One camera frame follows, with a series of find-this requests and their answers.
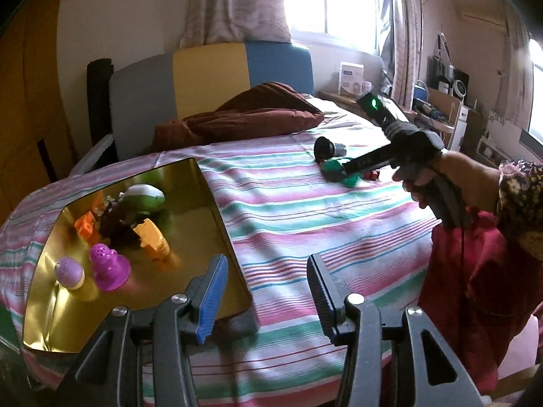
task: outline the floral sleeve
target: floral sleeve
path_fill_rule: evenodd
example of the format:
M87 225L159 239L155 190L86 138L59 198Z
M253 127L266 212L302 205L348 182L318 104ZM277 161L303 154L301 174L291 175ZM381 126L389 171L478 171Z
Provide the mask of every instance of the floral sleeve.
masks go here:
M504 234L543 261L543 164L503 162L500 165L498 217Z

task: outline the brown blanket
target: brown blanket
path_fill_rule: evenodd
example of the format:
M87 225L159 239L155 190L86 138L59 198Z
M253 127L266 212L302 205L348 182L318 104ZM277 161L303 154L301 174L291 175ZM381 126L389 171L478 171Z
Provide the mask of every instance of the brown blanket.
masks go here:
M233 97L214 112L157 125L153 151L176 150L312 129L324 115L291 87L266 82Z

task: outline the hand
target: hand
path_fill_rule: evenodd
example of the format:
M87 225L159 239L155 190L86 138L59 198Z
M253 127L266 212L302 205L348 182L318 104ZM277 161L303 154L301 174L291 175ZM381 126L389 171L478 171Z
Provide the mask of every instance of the hand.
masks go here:
M460 187L466 205L491 213L496 212L496 203L499 198L499 170L485 167L456 151L439 153L430 164L430 168L423 169L414 182L404 180L404 190L411 193L411 197L419 203L420 208L427 207L428 202L422 194L415 191L416 187L431 182L435 173L438 172ZM393 174L392 180L396 182L403 180L400 171Z

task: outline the striped bedsheet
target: striped bedsheet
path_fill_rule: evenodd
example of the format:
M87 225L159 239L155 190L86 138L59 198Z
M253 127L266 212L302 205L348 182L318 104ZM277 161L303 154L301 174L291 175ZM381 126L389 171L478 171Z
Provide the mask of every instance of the striped bedsheet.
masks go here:
M254 297L261 328L227 349L192 350L200 405L317 406L337 392L345 350L323 336L306 281L310 254L379 306L402 308L418 298L436 220L413 203L390 168L354 189L327 183L313 143L327 136L359 156L387 143L380 129L327 101L313 99L325 120L316 129L227 142L127 160L61 180L29 195L0 233L1 302L18 340L40 251L61 209L116 180L195 157L219 205ZM7 338L5 344L19 350ZM56 387L70 363L22 348L28 372ZM383 346L386 356L387 346ZM153 404L152 370L144 371Z

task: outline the metal bolt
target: metal bolt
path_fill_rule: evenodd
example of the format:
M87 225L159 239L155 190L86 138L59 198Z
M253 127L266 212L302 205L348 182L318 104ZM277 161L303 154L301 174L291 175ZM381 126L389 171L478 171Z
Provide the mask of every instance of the metal bolt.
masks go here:
M408 308L407 313L413 317L418 317L423 314L423 310L415 306L413 308Z
M111 315L114 317L124 317L128 312L128 309L126 306L117 306L112 309Z
M172 303L183 304L186 303L187 300L188 297L184 293L176 293L175 295L172 295Z
M347 296L347 301L351 304L362 304L364 303L364 297L359 293L350 293Z

